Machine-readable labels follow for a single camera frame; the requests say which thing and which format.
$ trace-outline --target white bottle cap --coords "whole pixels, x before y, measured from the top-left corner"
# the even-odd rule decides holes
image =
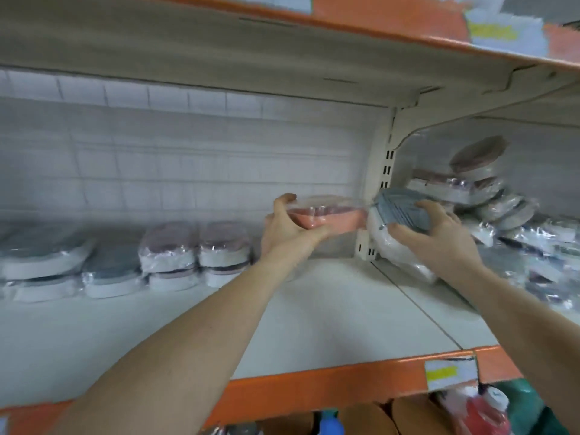
[[[493,409],[497,409],[502,412],[508,409],[509,399],[507,395],[505,395],[497,388],[487,388],[487,390],[483,394],[483,399]]]
[[[457,389],[457,392],[461,395],[465,395],[467,397],[475,397],[479,394],[479,387],[477,386],[464,386],[462,388]]]

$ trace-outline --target yellow highlighted label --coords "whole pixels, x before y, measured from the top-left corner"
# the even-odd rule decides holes
[[[434,369],[433,371],[426,371],[428,382],[435,380],[448,379],[457,375],[457,366],[446,366],[445,368]]]
[[[469,33],[472,37],[500,39],[505,41],[515,41],[518,39],[518,32],[516,32],[512,26],[468,21],[468,27]]]

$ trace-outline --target pink bottle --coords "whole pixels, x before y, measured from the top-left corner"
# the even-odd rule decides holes
[[[470,397],[467,415],[455,420],[457,435],[510,435],[509,400],[496,388],[487,388],[483,395]]]

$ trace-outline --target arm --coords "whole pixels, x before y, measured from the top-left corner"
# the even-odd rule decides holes
[[[475,243],[455,216],[434,202],[430,235],[393,224],[400,243],[480,312],[518,369],[570,433],[580,433],[580,327],[484,267]]]
[[[52,435],[191,435],[219,400],[274,291],[327,226],[305,231],[286,214],[285,194],[266,219],[263,257],[218,292],[141,342],[57,423]]]

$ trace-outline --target person's left arm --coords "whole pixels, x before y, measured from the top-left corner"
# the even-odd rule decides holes
[[[305,231],[274,203],[263,257],[218,292],[141,342],[65,413],[51,435],[191,435],[219,400],[268,301],[292,269],[330,236]]]

